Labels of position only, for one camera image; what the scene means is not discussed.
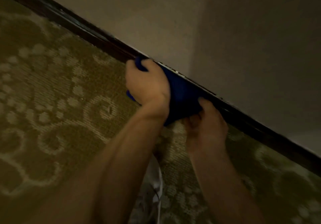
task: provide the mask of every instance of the blue cloth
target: blue cloth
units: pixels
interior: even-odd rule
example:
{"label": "blue cloth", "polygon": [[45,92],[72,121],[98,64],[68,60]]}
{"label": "blue cloth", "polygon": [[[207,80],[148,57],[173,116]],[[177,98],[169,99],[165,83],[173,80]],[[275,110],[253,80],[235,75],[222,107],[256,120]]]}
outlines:
{"label": "blue cloth", "polygon": [[[147,72],[148,70],[142,65],[141,62],[141,58],[137,57],[135,59],[136,67],[141,71]],[[167,76],[171,87],[170,113],[164,126],[167,126],[181,118],[189,117],[199,113],[202,108],[198,103],[198,98],[204,97],[208,99],[208,93],[191,82],[183,79],[175,72],[172,72],[163,66],[160,67]],[[135,100],[129,91],[127,91],[126,94],[133,101]]]}

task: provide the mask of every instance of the person's left hand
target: person's left hand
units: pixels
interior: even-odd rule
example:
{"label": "person's left hand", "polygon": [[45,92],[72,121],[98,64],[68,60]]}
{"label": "person's left hand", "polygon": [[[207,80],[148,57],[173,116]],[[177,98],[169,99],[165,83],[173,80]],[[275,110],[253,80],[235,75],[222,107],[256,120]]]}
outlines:
{"label": "person's left hand", "polygon": [[126,87],[130,94],[141,105],[156,101],[169,106],[171,90],[165,73],[151,59],[142,60],[142,65],[148,72],[140,71],[134,60],[126,63]]}

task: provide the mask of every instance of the hand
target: hand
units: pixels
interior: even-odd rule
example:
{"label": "hand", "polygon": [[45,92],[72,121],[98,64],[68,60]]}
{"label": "hand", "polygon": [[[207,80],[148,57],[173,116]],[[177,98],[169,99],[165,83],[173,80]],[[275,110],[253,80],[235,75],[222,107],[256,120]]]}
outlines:
{"label": "hand", "polygon": [[126,63],[126,87],[135,100],[141,104],[156,101],[169,106],[170,84],[163,70],[151,59],[142,60],[148,72],[140,71],[133,60]]}
{"label": "hand", "polygon": [[225,151],[227,123],[210,101],[200,98],[199,104],[203,111],[185,118],[184,121],[187,131],[187,152],[193,155],[198,151]]}

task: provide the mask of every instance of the baseboard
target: baseboard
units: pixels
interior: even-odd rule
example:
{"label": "baseboard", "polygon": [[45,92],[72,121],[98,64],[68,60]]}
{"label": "baseboard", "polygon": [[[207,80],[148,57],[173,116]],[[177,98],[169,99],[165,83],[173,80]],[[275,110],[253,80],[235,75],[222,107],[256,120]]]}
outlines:
{"label": "baseboard", "polygon": [[[28,7],[38,15],[44,16],[67,28],[74,34],[80,36],[82,39],[100,48],[121,62],[125,62],[128,59],[134,59],[136,56],[145,57],[135,49],[87,22],[53,0],[15,1]],[[208,93],[212,96],[214,105],[220,110],[224,119],[230,125],[281,153],[302,167],[321,176],[321,158],[245,115],[238,109],[224,102],[221,98],[216,97],[214,93]]]}

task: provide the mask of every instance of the patterned carpet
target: patterned carpet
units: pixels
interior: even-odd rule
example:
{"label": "patterned carpet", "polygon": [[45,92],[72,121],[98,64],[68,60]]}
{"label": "patterned carpet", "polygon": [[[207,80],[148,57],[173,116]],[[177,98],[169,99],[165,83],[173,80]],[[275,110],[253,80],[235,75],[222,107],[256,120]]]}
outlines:
{"label": "patterned carpet", "polygon": [[[134,114],[123,63],[12,0],[0,0],[0,220],[22,223]],[[184,127],[164,128],[155,155],[163,223],[215,223]],[[321,223],[321,179],[230,127],[229,155],[268,223]]]}

